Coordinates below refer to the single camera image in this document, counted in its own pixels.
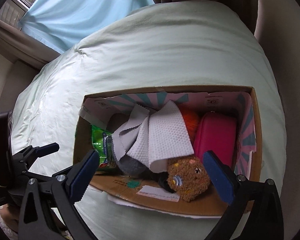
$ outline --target green paint stain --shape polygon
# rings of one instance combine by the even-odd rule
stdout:
[[[136,181],[136,180],[130,180],[128,183],[127,183],[127,186],[129,188],[136,188],[140,185],[140,182],[139,181]]]

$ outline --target light blue curtain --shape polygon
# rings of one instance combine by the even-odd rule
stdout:
[[[84,37],[150,4],[153,0],[36,0],[20,25],[24,33],[63,53]]]

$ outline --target pink zippered case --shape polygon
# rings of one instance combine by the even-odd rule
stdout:
[[[212,150],[223,164],[232,166],[237,119],[209,112],[200,120],[194,140],[194,154],[202,162],[206,151]]]

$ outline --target bed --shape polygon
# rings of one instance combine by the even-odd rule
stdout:
[[[12,151],[57,142],[59,152],[38,159],[31,168],[51,176],[72,165],[75,127],[85,94],[191,84],[255,88],[263,137],[260,181],[274,179],[280,194],[286,132],[271,66],[239,17],[211,1],[139,9],[47,64],[18,97]],[[76,208],[99,239],[203,239],[217,222],[120,206],[91,186]]]

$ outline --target silver bolt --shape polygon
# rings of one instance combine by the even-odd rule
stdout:
[[[273,179],[267,179],[267,183],[269,184],[269,185],[274,185],[274,181],[273,181]]]
[[[29,179],[28,184],[32,185],[35,183],[35,181],[36,181],[36,179],[34,179],[34,178]]]
[[[238,175],[237,178],[239,181],[245,181],[247,179],[244,175]]]
[[[61,174],[61,175],[58,175],[58,176],[57,176],[57,181],[64,181],[64,180],[65,180],[65,178],[66,178],[66,176],[65,176],[65,175],[63,175],[63,174]]]

